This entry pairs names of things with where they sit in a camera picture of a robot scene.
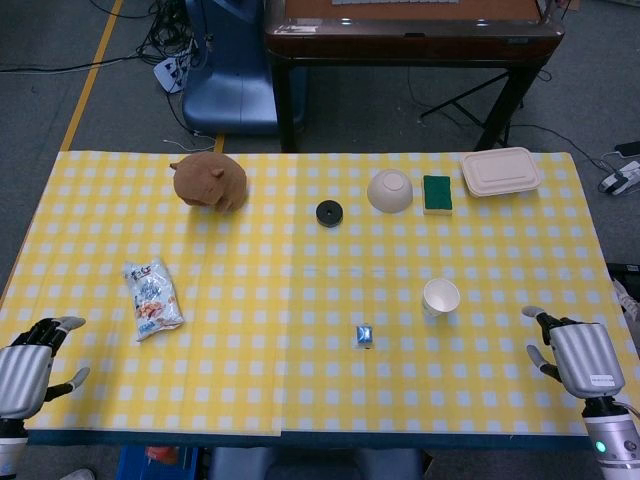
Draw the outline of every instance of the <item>chip bag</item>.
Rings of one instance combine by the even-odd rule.
[[[124,278],[133,298],[138,341],[184,323],[171,276],[161,259],[145,265],[125,263]]]

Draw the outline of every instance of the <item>white bowl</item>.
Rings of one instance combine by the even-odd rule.
[[[434,317],[453,312],[460,305],[458,287],[446,278],[434,278],[424,286],[422,305]]]
[[[369,182],[367,197],[381,212],[398,213],[411,205],[413,187],[400,170],[383,170]]]

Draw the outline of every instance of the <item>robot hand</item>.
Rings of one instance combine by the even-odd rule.
[[[599,323],[557,319],[539,307],[525,307],[522,313],[540,324],[544,344],[551,346],[557,365],[528,345],[533,364],[585,401],[582,418],[604,478],[638,480],[640,436],[629,411],[640,414],[613,397],[625,381],[607,329]]]
[[[0,350],[0,480],[15,478],[27,443],[24,420],[78,388],[89,375],[81,368],[66,383],[49,387],[51,365],[67,334],[85,324],[77,317],[45,318]]]

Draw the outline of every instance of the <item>desk leg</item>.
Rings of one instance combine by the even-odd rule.
[[[280,132],[280,149],[284,153],[295,153],[298,151],[295,127],[293,124],[290,73],[291,69],[285,63],[275,61],[271,64],[273,97],[276,102],[278,130]]]
[[[516,67],[510,69],[509,79],[484,124],[484,133],[476,144],[476,151],[493,148],[529,87],[536,79],[540,68],[542,67]]]

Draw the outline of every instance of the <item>black round object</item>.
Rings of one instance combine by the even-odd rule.
[[[316,208],[316,217],[323,227],[335,227],[342,222],[342,207],[338,202],[325,200]]]

